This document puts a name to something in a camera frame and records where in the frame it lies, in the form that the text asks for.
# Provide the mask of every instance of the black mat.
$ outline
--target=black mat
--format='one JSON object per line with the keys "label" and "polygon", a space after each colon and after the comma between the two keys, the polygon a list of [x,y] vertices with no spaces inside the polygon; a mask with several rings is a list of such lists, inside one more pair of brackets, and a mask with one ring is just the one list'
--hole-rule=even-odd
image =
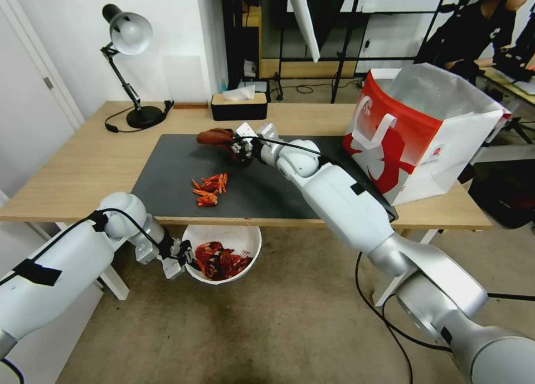
{"label": "black mat", "polygon": [[[392,216],[390,206],[366,175],[342,149],[342,137],[284,136],[286,140],[311,139],[325,155],[340,165],[378,199]],[[143,200],[147,212],[155,216],[292,218],[318,219],[293,184],[275,168],[254,161],[246,168],[230,166],[228,155],[212,146],[199,145],[196,135],[162,135],[154,147],[132,193]],[[227,172],[228,194],[222,194],[216,207],[197,207],[191,178]]]}

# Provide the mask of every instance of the red crayfish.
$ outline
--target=red crayfish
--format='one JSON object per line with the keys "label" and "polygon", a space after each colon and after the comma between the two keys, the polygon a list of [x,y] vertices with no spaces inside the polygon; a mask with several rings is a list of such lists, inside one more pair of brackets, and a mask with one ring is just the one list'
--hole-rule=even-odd
{"label": "red crayfish", "polygon": [[199,207],[215,206],[217,204],[217,195],[220,195],[223,192],[227,193],[226,185],[228,181],[228,174],[225,172],[214,175],[208,179],[201,178],[201,180],[202,184],[199,185],[195,179],[191,179],[193,186],[195,186],[193,193],[201,196],[197,198],[197,205]]}
{"label": "red crayfish", "polygon": [[195,258],[206,278],[221,281],[244,270],[252,261],[249,252],[233,254],[234,249],[225,249],[221,242],[207,242],[197,246]]}

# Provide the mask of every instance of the white bowl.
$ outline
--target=white bowl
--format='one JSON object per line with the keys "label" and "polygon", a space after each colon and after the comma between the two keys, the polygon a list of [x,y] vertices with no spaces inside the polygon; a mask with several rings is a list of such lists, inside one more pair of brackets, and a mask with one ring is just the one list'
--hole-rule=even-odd
{"label": "white bowl", "polygon": [[213,281],[186,264],[186,270],[195,279],[210,285],[220,285],[243,277],[255,263],[262,247],[262,234],[257,226],[225,226],[225,225],[188,225],[182,235],[182,240],[189,240],[193,249],[193,256],[198,245],[206,242],[221,242],[224,248],[234,249],[234,254],[249,252],[251,262],[243,271],[226,280]]}

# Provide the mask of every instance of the red and white paper bag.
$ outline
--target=red and white paper bag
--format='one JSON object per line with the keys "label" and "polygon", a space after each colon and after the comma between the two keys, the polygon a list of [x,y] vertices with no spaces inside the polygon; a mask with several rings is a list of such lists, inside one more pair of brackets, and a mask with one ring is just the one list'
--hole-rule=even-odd
{"label": "red and white paper bag", "polygon": [[372,69],[343,146],[397,205],[446,193],[498,120],[509,116],[479,89],[437,67]]}

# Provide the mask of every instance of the black shirt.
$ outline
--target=black shirt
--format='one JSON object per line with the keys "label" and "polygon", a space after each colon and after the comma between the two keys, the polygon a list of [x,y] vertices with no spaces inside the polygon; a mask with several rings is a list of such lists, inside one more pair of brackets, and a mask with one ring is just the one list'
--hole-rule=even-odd
{"label": "black shirt", "polygon": [[490,20],[481,12],[478,1],[450,17],[425,43],[419,62],[436,66],[457,60],[474,61],[492,42],[494,51],[511,44],[516,12],[496,10]]}

